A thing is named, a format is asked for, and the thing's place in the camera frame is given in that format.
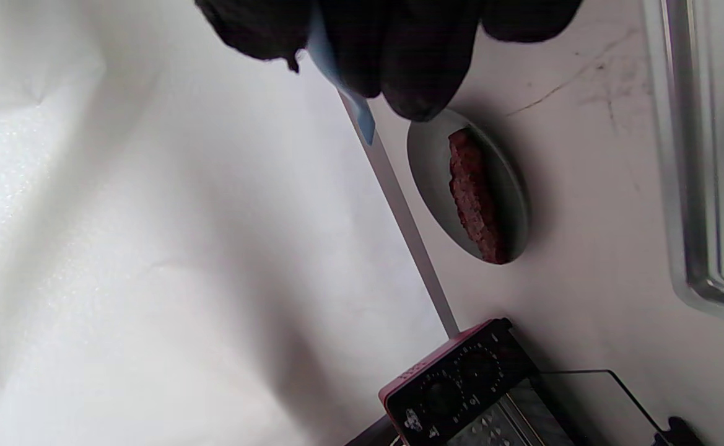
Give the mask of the person's right hand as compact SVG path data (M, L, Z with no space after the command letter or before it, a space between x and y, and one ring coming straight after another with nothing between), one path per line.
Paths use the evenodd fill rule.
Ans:
M469 71L477 30L497 42L540 43L563 33L580 1L197 1L225 45L253 59L297 57L324 27L339 84L382 94L417 122L435 118Z

